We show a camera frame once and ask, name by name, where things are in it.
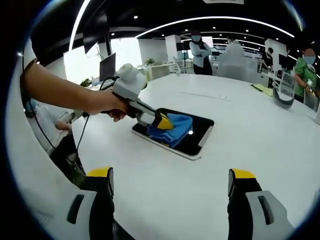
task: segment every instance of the black cable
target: black cable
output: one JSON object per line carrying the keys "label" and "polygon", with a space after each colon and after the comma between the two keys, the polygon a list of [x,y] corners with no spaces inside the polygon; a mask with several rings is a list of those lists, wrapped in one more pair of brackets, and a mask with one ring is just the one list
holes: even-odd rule
{"label": "black cable", "polygon": [[[103,87],[105,81],[108,80],[108,79],[110,79],[110,77],[107,77],[105,80],[103,80],[103,82],[102,82],[102,84],[101,84],[101,86],[100,86],[100,88],[99,88],[99,91],[102,90],[102,87]],[[79,146],[80,146],[82,137],[84,136],[85,129],[86,129],[86,126],[87,126],[89,117],[90,117],[90,115],[86,118],[85,124],[84,124],[84,126],[83,126],[83,130],[82,130],[82,134],[81,134],[81,137],[80,137],[79,142],[78,142],[78,146],[76,147],[77,156],[79,156]]]}
{"label": "black cable", "polygon": [[[23,48],[23,50],[22,50],[22,77],[23,77],[23,78],[25,77],[25,48]],[[27,104],[29,103],[29,105],[30,105],[30,107],[31,107],[32,113],[33,113],[33,115],[34,115],[34,119],[35,119],[35,121],[36,121],[36,123],[37,123],[37,125],[38,125],[38,127],[39,127],[39,129],[40,129],[40,131],[41,131],[42,134],[44,135],[45,139],[49,142],[50,146],[51,146],[54,150],[56,150],[56,148],[53,146],[53,144],[51,143],[51,141],[49,140],[49,138],[47,137],[47,135],[46,135],[45,132],[43,131],[42,127],[40,126],[40,123],[39,123],[39,121],[38,121],[38,119],[37,119],[37,116],[36,116],[36,112],[35,112],[34,108],[33,108],[32,105],[31,105],[31,96],[30,96],[30,95],[29,95],[29,98],[30,98],[30,100],[27,102]],[[78,167],[78,168],[86,175],[84,169],[83,169],[81,166],[79,166],[76,162],[71,161],[71,160],[68,158],[68,156],[66,156],[66,159],[72,164],[73,169],[75,169],[75,167]]]}

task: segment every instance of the blue towel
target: blue towel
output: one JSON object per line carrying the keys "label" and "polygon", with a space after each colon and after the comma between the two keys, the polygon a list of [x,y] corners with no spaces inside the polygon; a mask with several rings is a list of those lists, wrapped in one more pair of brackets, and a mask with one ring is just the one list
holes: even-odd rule
{"label": "blue towel", "polygon": [[192,117],[168,113],[168,119],[173,125],[171,130],[161,130],[150,125],[147,134],[150,138],[161,140],[163,144],[168,144],[174,148],[192,130]]}

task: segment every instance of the black ceiling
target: black ceiling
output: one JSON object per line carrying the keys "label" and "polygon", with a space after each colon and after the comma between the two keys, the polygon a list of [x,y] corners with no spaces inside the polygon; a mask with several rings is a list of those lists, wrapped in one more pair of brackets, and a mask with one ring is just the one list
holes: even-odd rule
{"label": "black ceiling", "polygon": [[[60,1],[60,4],[34,28],[31,36],[33,48],[42,64],[46,65],[54,61],[68,50],[68,38],[71,36],[82,2],[76,0]],[[104,0],[90,1],[81,19],[77,33],[82,33],[87,21],[103,2]],[[240,33],[235,35],[237,39],[259,44],[264,44],[264,39],[279,38],[280,42],[291,49],[291,55],[294,57],[299,57],[300,53],[297,53],[297,49],[302,50],[305,47],[310,47],[310,43],[315,41],[312,47],[320,55],[318,46],[319,27],[317,26],[317,21],[319,22],[319,20],[317,18],[317,8],[312,5],[314,1],[295,0],[290,2],[305,21],[303,31],[300,30],[297,21],[289,13],[282,0],[244,0],[243,5],[231,3],[206,4],[203,0],[106,0],[103,3],[103,8],[107,12],[109,27],[115,33],[114,36],[111,36],[110,32],[110,38],[134,37],[144,32],[139,28],[152,29],[183,19],[231,16],[253,19],[274,25],[295,35],[295,38],[268,26],[233,19],[206,19],[178,23],[150,32],[141,38],[163,38],[162,35],[168,36],[172,34],[183,35],[190,33],[191,30],[208,32],[203,33],[203,36],[225,38],[228,33],[221,32],[233,32]],[[119,29],[119,27],[136,28],[132,31],[132,28]],[[215,40],[214,42],[225,43],[225,40]],[[74,47],[81,45],[83,45],[82,38],[74,43]],[[255,49],[259,47],[250,43],[244,43],[244,45]]]}

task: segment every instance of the potted plant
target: potted plant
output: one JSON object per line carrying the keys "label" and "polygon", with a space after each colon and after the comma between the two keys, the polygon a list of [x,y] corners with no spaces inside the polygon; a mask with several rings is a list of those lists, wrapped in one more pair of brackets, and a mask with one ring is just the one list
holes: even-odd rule
{"label": "potted plant", "polygon": [[80,83],[80,86],[86,88],[86,87],[90,86],[90,84],[91,84],[91,81],[89,80],[89,78],[87,78],[86,80],[83,80],[83,81]]}
{"label": "potted plant", "polygon": [[149,58],[148,60],[145,61],[146,66],[153,66],[155,64],[155,60],[153,58]]}

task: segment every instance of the white jacket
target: white jacket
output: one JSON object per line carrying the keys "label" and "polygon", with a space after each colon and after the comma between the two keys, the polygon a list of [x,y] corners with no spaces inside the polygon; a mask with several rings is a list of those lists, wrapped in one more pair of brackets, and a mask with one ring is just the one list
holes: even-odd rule
{"label": "white jacket", "polygon": [[228,46],[226,46],[225,54],[242,58],[245,56],[245,50],[242,48],[241,44],[238,41],[233,41],[229,43]]}
{"label": "white jacket", "polygon": [[205,49],[200,49],[199,45],[190,42],[189,46],[193,55],[193,64],[200,68],[204,67],[204,58],[212,54],[210,47],[205,42],[203,43]]}

